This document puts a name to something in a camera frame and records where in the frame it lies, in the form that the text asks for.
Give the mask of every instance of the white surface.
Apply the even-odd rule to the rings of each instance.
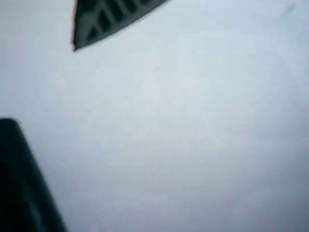
[[[172,0],[78,53],[72,10],[0,2],[0,116],[70,231],[309,231],[307,1]]]

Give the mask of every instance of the dark triangular object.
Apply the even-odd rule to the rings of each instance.
[[[74,50],[118,32],[167,0],[77,0]]]

